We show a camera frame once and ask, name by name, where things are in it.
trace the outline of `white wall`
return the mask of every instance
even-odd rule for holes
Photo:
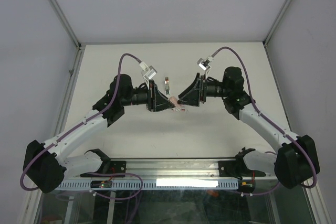
[[[336,1],[294,0],[271,43],[269,56],[289,122],[314,138],[324,199],[336,221]]]
[[[262,41],[285,0],[57,0],[85,43]]]
[[[47,0],[0,0],[1,223],[15,223],[26,146],[48,138],[75,48]]]
[[[224,45],[235,49],[243,59],[260,107],[276,121],[287,124],[262,43],[239,42],[86,46],[66,127],[80,120],[106,93],[123,53],[132,53],[153,65],[158,71],[154,80],[162,92],[164,78],[168,76],[171,95],[177,97],[193,82],[197,72],[202,73],[196,64],[199,58],[206,58]],[[221,81],[229,66],[240,64],[230,51],[223,50],[212,63],[211,76]],[[122,73],[131,76],[135,87],[143,82],[140,71],[135,60],[125,58]],[[128,106],[122,118],[90,137],[73,154],[100,148],[114,158],[198,158],[232,157],[244,146],[271,150],[254,130],[227,113],[220,98],[208,98],[199,108],[187,109],[187,113],[152,113],[145,105]]]

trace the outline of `white table surface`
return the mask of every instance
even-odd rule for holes
[[[105,94],[123,53],[136,55],[158,71],[154,80],[161,92],[164,77],[168,76],[171,95],[177,97],[192,83],[197,72],[203,74],[196,64],[199,58],[206,58],[221,46],[230,46],[238,52],[246,65],[254,99],[268,115],[287,126],[263,45],[252,42],[86,46],[66,128],[81,119]],[[235,56],[224,50],[212,62],[210,76],[221,81],[229,66],[240,67]],[[140,71],[135,60],[125,58],[122,73],[132,77],[134,87],[143,82]],[[226,112],[220,98],[208,98],[199,108],[187,107],[187,112],[152,113],[145,105],[128,106],[123,117],[94,134],[72,156],[100,148],[113,158],[231,157],[244,146],[271,150],[254,130]]]

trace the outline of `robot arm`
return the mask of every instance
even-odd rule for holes
[[[46,146],[54,146],[43,153],[43,155],[33,163],[28,170],[29,178],[44,193],[48,193],[64,180],[88,172],[109,173],[111,167],[110,158],[101,150],[89,150],[84,155],[68,157],[78,146],[83,144],[89,137],[97,131],[104,130],[124,115],[124,106],[146,104],[151,112],[159,112],[173,108],[174,105],[163,95],[153,80],[147,80],[142,88],[133,88],[131,78],[122,74],[116,99],[111,107],[103,111],[111,101],[116,87],[116,78],[110,84],[110,89],[92,107],[81,120],[74,126],[74,130],[62,132],[57,136],[44,141],[42,144],[36,140],[27,146],[24,169],[30,161]],[[68,134],[62,141],[58,142],[64,134]]]
[[[307,159],[298,148],[287,139],[289,135],[304,149],[311,159],[316,173],[320,167],[317,158],[315,144],[312,138],[305,135],[298,136],[286,127],[274,128],[267,121],[261,112],[257,112],[251,102],[250,96],[244,91],[244,78],[240,68],[228,67],[223,76],[222,82],[214,78],[207,78],[211,60],[200,60],[199,65],[205,70],[205,75],[196,75],[193,83],[183,91],[179,97],[179,104],[199,106],[205,103],[207,97],[220,97],[225,109],[236,119],[253,128],[267,143],[274,149],[275,154],[261,153],[253,148],[245,149],[236,155],[236,176],[241,177],[239,170],[258,170],[268,174],[275,174],[279,181],[287,188],[293,188],[312,176],[312,170]]]

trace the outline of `glass panel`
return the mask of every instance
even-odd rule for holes
[[[100,193],[121,198],[134,192]],[[267,196],[241,197],[223,190],[143,190],[116,201],[89,192],[54,191],[44,195],[36,223],[273,223],[267,201]]]

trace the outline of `white label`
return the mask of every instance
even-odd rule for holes
[[[156,186],[182,186],[182,187],[205,187],[215,188],[218,187],[217,180],[201,180],[192,178],[158,178]]]

